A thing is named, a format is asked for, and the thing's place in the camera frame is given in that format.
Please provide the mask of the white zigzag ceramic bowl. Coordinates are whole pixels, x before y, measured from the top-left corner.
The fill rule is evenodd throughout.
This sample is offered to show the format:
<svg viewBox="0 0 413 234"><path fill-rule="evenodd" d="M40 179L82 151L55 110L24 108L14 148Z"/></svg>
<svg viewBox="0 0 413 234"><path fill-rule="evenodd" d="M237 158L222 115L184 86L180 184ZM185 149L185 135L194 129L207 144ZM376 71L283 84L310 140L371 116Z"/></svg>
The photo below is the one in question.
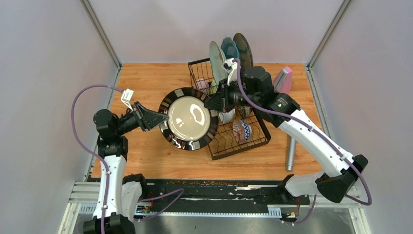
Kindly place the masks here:
<svg viewBox="0 0 413 234"><path fill-rule="evenodd" d="M219 112L219 119L220 119L222 124L227 124L227 123L230 123L233 120L235 114L236 114L235 108L233 108L229 112L225 112L225 113Z"/></svg>

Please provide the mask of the pink ceramic mug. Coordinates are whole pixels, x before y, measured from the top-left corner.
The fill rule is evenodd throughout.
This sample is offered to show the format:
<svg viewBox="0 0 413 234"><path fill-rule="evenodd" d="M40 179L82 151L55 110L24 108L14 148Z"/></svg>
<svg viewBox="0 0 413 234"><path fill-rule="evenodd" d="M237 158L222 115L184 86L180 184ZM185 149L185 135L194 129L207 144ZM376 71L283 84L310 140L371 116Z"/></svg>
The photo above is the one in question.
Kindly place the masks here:
<svg viewBox="0 0 413 234"><path fill-rule="evenodd" d="M197 89L203 91L204 93L209 93L210 85L209 82L205 79L197 79L195 81L195 86Z"/></svg>

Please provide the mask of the black bottom plate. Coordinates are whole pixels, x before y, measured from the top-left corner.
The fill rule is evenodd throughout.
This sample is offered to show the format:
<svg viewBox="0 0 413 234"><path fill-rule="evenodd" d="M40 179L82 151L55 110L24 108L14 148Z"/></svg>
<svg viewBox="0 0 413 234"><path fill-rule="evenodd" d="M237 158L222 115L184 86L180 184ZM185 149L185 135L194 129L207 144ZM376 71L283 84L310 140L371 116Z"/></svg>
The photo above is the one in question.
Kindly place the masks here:
<svg viewBox="0 0 413 234"><path fill-rule="evenodd" d="M201 90L183 87L169 92L158 112L168 116L159 125L163 137L174 147L195 151L209 145L219 128L218 112L204 107L210 97Z"/></svg>

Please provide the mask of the red and blue patterned bowl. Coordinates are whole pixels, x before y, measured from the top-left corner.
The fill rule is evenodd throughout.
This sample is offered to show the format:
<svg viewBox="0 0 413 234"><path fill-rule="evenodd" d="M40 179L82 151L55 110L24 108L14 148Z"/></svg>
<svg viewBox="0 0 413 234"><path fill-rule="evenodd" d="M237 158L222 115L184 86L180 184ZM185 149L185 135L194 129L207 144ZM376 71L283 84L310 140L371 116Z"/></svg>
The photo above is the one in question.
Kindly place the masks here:
<svg viewBox="0 0 413 234"><path fill-rule="evenodd" d="M237 119L233 122L232 131L238 144L245 144L252 135L251 126L243 119Z"/></svg>

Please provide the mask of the light blue flower plate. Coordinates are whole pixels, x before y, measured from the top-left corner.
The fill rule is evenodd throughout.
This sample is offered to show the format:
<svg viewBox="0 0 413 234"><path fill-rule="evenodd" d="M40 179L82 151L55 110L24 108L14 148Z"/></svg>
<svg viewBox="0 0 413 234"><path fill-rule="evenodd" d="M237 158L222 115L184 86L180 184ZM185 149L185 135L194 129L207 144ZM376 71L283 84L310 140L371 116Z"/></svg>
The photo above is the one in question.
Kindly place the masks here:
<svg viewBox="0 0 413 234"><path fill-rule="evenodd" d="M215 82L218 84L219 81L227 79L227 72L223 67L225 55L215 41L209 44L209 59Z"/></svg>

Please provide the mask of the blue-grey ceramic plate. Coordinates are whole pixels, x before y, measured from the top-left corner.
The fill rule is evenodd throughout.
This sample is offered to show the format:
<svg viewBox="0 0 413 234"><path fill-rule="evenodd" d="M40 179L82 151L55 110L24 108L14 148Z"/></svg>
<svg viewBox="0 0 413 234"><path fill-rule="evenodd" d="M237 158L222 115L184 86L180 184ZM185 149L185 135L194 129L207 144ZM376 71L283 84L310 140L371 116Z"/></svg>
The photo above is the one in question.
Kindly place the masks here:
<svg viewBox="0 0 413 234"><path fill-rule="evenodd" d="M246 69L254 65L252 51L247 39L242 33L236 33L233 37L233 41L240 54L241 74L243 74Z"/></svg>

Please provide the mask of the teal scalloped plate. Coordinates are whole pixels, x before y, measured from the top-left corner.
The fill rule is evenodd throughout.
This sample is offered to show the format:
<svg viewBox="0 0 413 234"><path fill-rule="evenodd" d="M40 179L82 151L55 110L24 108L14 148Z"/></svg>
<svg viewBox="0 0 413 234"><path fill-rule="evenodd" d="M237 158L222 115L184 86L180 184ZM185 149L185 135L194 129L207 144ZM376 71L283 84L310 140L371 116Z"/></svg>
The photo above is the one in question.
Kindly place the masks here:
<svg viewBox="0 0 413 234"><path fill-rule="evenodd" d="M237 45L231 37L224 38L220 48L226 59L240 59L240 53Z"/></svg>

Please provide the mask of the light green mug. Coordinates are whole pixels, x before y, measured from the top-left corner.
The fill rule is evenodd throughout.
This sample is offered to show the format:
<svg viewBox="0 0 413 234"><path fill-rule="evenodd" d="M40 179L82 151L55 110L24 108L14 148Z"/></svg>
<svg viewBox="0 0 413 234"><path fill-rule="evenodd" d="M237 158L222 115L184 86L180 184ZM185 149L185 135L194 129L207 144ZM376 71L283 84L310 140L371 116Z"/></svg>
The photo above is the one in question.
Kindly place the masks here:
<svg viewBox="0 0 413 234"><path fill-rule="evenodd" d="M209 88L209 94L213 95L217 92L217 90L218 90L217 83L215 81L212 81L211 84L210 84L210 88Z"/></svg>

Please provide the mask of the patterned ceramic bowl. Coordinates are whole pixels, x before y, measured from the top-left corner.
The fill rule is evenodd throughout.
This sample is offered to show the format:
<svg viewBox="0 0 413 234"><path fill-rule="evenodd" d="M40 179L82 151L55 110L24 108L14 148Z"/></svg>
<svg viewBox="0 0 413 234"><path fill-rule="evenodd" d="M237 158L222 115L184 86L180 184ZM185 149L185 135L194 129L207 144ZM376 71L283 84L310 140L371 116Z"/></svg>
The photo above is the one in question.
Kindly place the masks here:
<svg viewBox="0 0 413 234"><path fill-rule="evenodd" d="M251 114L251 107L248 106L238 106L239 113L242 118L247 118Z"/></svg>

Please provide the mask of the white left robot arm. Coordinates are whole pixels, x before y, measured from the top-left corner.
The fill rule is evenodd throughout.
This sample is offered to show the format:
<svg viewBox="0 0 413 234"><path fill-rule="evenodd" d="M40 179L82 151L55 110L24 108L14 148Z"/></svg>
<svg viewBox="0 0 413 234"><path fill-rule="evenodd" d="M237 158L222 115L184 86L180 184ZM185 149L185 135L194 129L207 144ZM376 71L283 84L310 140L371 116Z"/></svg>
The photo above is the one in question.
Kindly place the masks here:
<svg viewBox="0 0 413 234"><path fill-rule="evenodd" d="M96 209L92 219L84 222L83 233L135 233L137 202L148 198L149 188L142 174L124 176L129 145L124 135L137 128L150 131L167 120L167 115L149 110L139 102L120 117L107 109L95 113L93 121L99 133L97 154L102 171Z"/></svg>

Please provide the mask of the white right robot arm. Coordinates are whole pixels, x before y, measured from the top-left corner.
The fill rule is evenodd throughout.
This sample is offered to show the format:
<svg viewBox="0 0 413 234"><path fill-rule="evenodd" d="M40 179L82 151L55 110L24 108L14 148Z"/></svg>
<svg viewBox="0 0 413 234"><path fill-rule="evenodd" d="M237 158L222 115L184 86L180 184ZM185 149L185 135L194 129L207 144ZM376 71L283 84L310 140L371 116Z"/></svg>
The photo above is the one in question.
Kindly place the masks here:
<svg viewBox="0 0 413 234"><path fill-rule="evenodd" d="M220 70L225 75L217 81L218 90L207 108L224 112L235 106L253 107L256 115L287 133L322 166L314 174L288 175L277 187L280 201L288 204L301 195L320 194L340 203L360 180L367 195L364 205L371 205L371 192L362 176L368 164L365 156L355 156L333 142L287 92L276 87L263 67L241 72L236 65L223 65Z"/></svg>

